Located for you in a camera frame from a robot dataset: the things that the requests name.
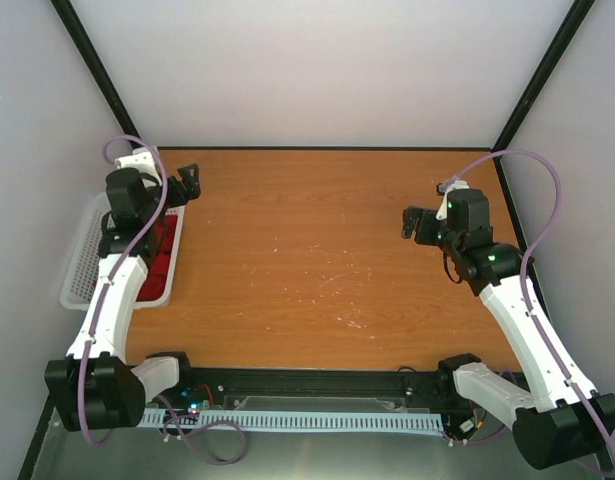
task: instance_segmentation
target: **white panel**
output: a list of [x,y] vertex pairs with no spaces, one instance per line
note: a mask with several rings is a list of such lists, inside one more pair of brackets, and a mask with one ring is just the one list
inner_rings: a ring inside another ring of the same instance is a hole
[[571,0],[76,0],[160,145],[489,147]]
[[[514,146],[535,150],[563,182],[562,215],[537,270],[563,343],[600,391],[615,393],[615,1],[597,2],[536,101]],[[549,174],[505,160],[523,229],[551,213]]]
[[82,313],[59,292],[118,127],[50,2],[0,2],[0,479],[16,478],[47,398],[43,372]]

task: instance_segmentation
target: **black metal frame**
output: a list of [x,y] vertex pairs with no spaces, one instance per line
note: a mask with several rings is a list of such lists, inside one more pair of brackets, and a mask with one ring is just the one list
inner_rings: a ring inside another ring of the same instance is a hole
[[[576,31],[584,21],[587,13],[593,6],[595,0],[574,0],[572,6],[565,16],[560,28],[558,29],[549,48],[543,56],[540,64],[534,72],[529,84],[525,88],[520,100],[509,117],[505,127],[503,128],[498,140],[492,148],[461,148],[461,147],[170,147],[173,149],[212,149],[212,150],[435,150],[435,151],[496,151],[507,148],[518,132],[522,122],[528,115],[531,107],[539,96],[542,88],[547,83],[551,73],[556,68],[560,58],[566,51]],[[137,129],[125,108],[110,76],[100,60],[87,32],[85,31],[76,11],[74,10],[69,0],[51,0],[57,14],[62,20],[65,28],[69,32],[74,45],[80,52],[85,64],[89,68],[92,77],[96,81],[101,93],[105,97],[112,113],[116,117],[120,127],[126,134],[139,136]],[[520,225],[520,220],[516,209],[514,208],[513,199],[509,190],[504,170],[501,165],[500,158],[494,160],[496,173],[503,191],[509,216],[514,227],[516,239],[521,249],[527,247],[527,242]],[[536,281],[535,272],[531,272],[532,278]],[[541,303],[543,303],[542,292],[539,284],[536,282],[536,289]],[[322,396],[327,391],[334,395],[344,394],[340,387],[333,387],[336,382],[343,381],[348,385],[347,394],[343,396],[363,396],[364,394],[396,397],[398,390],[398,398],[402,398],[403,382],[413,382],[412,384],[419,385],[420,382],[425,382],[431,378],[430,376],[437,375],[436,372],[365,372],[365,371],[312,371],[312,370],[255,370],[255,369],[193,369],[194,375],[201,375],[202,378],[209,382],[212,386],[215,384],[215,392],[218,392],[218,386],[223,389],[227,386],[227,390],[223,390],[222,396],[218,396],[218,400],[224,402],[233,401],[247,394],[287,394],[287,384],[289,382],[294,386],[298,386],[298,391],[303,396]],[[413,396],[409,402],[416,402],[416,398],[423,399],[427,402],[427,407],[432,409],[437,406],[442,409],[443,406],[435,405],[428,395],[429,392],[422,396]],[[464,404],[457,404],[457,410],[454,413],[465,411]],[[53,405],[48,400],[43,409],[43,413],[36,428],[36,432],[31,442],[31,446],[27,452],[27,456],[23,463],[19,478],[31,478],[33,467],[40,452],[45,433],[49,426],[49,418],[53,410]],[[611,468],[611,460],[609,456],[600,452],[598,455],[599,463],[604,469]]]

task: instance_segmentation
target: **red cloth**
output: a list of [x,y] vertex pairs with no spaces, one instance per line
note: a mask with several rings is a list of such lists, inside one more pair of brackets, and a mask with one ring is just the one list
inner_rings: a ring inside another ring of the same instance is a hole
[[[169,270],[171,251],[174,247],[174,235],[176,233],[177,221],[177,215],[165,215],[165,238],[163,239],[160,252],[156,255],[156,258],[149,269],[145,283],[143,283],[140,292],[138,292],[139,302],[158,300],[165,291],[165,282],[167,281],[167,271]],[[156,235],[158,235],[159,241],[162,233],[162,226],[157,225]]]

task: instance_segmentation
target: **white plastic basket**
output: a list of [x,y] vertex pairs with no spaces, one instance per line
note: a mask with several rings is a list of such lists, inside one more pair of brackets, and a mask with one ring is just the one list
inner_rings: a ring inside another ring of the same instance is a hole
[[[78,232],[78,241],[74,253],[69,262],[67,275],[63,288],[60,292],[60,303],[63,307],[70,310],[87,310],[94,295],[96,279],[98,278],[98,243],[102,238],[100,222],[105,213],[110,210],[109,201],[105,193],[100,193],[94,198],[89,211],[87,212]],[[176,232],[174,233],[174,244],[167,270],[167,280],[165,290],[160,298],[149,302],[136,302],[135,309],[161,307],[169,303],[171,296],[171,284],[174,279],[176,269],[176,258],[180,246],[180,234],[183,229],[183,217],[185,207],[171,208],[167,210],[167,215],[177,215]]]

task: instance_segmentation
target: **wood surface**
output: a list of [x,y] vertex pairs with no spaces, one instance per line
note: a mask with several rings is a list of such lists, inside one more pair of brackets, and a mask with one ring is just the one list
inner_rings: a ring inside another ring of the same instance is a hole
[[[400,238],[402,210],[438,208],[436,183],[478,152],[169,150],[198,163],[171,302],[134,313],[127,358],[184,350],[194,366],[435,369],[465,352],[519,370],[494,318],[441,252]],[[493,164],[484,191],[515,243]]]

